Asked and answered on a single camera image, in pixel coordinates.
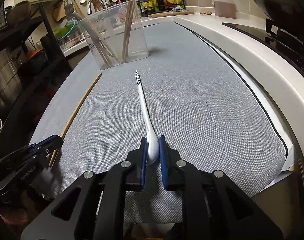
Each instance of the white countertop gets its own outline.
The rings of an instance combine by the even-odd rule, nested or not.
[[[239,62],[267,91],[291,126],[304,156],[304,78],[281,56],[253,38],[222,25],[229,22],[265,29],[265,20],[238,14],[238,19],[215,15],[143,18],[142,25],[175,21],[198,33]],[[82,41],[64,52],[70,55],[87,46]]]

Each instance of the clear plastic container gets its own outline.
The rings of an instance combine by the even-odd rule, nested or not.
[[[125,18],[127,9],[130,6],[129,3],[132,3],[132,6],[134,6],[134,11],[128,45],[128,56],[123,60]],[[82,27],[82,32],[85,36],[86,42],[101,70],[124,62],[143,59],[148,56],[147,43],[145,41],[140,18],[140,10],[136,0],[123,2],[91,14],[87,18],[79,21],[79,23]],[[86,29],[89,28],[89,25],[92,25],[95,28],[95,32],[91,31],[91,36],[86,31]],[[103,41],[98,39],[98,35],[96,33],[99,34]],[[106,45],[108,45],[108,47],[113,51],[116,58],[109,53],[109,50],[106,50],[106,55],[111,62],[110,65],[107,65],[103,60],[100,52],[93,43],[93,39],[98,41],[100,46],[103,46],[105,49],[107,48]]]

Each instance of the metal screw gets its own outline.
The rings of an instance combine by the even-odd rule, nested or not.
[[[131,166],[131,163],[130,163],[129,161],[123,161],[123,162],[121,163],[121,166],[122,166],[123,168],[127,168],[127,167],[130,167],[130,166]]]
[[[224,176],[224,173],[223,173],[223,171],[217,170],[217,171],[214,171],[214,176],[217,178],[221,178]]]
[[[85,177],[86,179],[89,179],[91,177],[93,177],[93,172],[92,171],[86,171],[84,174],[83,174],[83,177]]]
[[[183,160],[179,160],[176,162],[176,165],[179,166],[179,167],[184,167],[186,165],[186,162],[183,161]]]

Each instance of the faucet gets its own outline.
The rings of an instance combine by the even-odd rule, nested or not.
[[[92,4],[93,1],[94,0],[90,0],[88,2],[88,15],[92,14],[91,4]],[[102,5],[103,9],[105,9],[105,5],[104,5],[103,1],[102,0],[97,0],[97,1]]]

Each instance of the blue gripper pad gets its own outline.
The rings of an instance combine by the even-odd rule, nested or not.
[[[147,160],[148,160],[148,142],[145,138],[144,148],[143,148],[143,156],[142,156],[142,165],[141,165],[141,186],[142,189],[144,188],[145,184],[145,170],[147,167]]]
[[[164,135],[159,138],[159,161],[161,163],[161,172],[162,172],[162,183],[164,189],[167,189],[167,145]]]

